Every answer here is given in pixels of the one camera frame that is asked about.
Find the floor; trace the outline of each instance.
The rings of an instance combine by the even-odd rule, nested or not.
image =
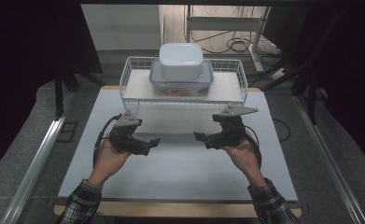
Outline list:
[[[217,42],[218,44],[210,43],[207,47],[219,46],[219,49],[213,50],[220,50],[220,46],[225,46],[224,40],[217,40]],[[268,51],[277,52],[277,48],[265,39],[260,41],[260,45]],[[119,84],[119,74],[129,55],[156,56],[158,54],[157,51],[150,50],[110,50],[98,53],[104,73],[96,76],[108,85]],[[218,57],[218,55],[207,54],[205,56]],[[244,64],[248,81],[252,82],[259,77],[246,52],[237,54],[231,50],[224,57],[240,59]],[[257,81],[255,86],[267,83],[272,78],[271,76],[264,77]],[[66,118],[68,124],[76,125],[75,135],[59,134],[59,141],[54,144],[27,204],[21,211],[18,223],[54,223],[57,218],[53,213],[53,205],[57,202],[58,189],[63,182],[69,162],[74,156],[79,137],[85,128],[99,91],[99,87],[88,80],[80,76],[77,76],[77,79],[80,89],[76,92],[72,109]],[[346,209],[342,193],[332,179],[325,158],[321,156],[318,145],[297,107],[295,97],[290,92],[293,81],[291,79],[264,93],[302,207],[301,223],[354,223]],[[316,102],[316,127],[365,216],[365,156],[343,127],[330,115],[323,103],[321,100]],[[54,115],[54,85],[50,82],[37,91],[37,103],[30,118],[24,124],[5,157],[0,161],[0,220],[35,157]],[[96,223],[112,221],[115,223],[158,223],[153,219],[137,220],[121,217],[98,217],[96,219]],[[258,223],[257,220],[247,219],[163,221],[164,223]]]

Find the hand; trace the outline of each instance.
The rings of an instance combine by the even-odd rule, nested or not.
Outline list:
[[[252,137],[249,131],[246,131],[246,134]],[[266,186],[255,155],[255,149],[246,139],[237,147],[223,147],[222,149],[228,153],[234,165],[244,173],[251,188],[258,189]]]
[[[106,180],[114,175],[127,161],[130,152],[118,152],[109,142],[109,133],[100,145],[98,158],[89,177],[89,183],[103,186]]]

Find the food container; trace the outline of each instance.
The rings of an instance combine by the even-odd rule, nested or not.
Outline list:
[[[149,81],[153,90],[159,96],[206,96],[214,81],[212,66],[209,61],[203,61],[203,72],[198,78],[186,81],[170,81],[161,73],[159,59],[152,62]]]
[[[203,73],[203,52],[197,44],[164,44],[159,59],[162,75],[171,81],[193,80]]]

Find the white wall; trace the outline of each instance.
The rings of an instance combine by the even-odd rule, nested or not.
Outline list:
[[[81,5],[97,50],[159,49],[159,6]]]

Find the sleeve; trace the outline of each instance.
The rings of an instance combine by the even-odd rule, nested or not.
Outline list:
[[[102,189],[82,180],[66,201],[65,210],[57,224],[92,223],[101,202]]]
[[[299,223],[290,211],[287,202],[267,178],[267,185],[260,189],[248,187],[258,218],[262,223]]]

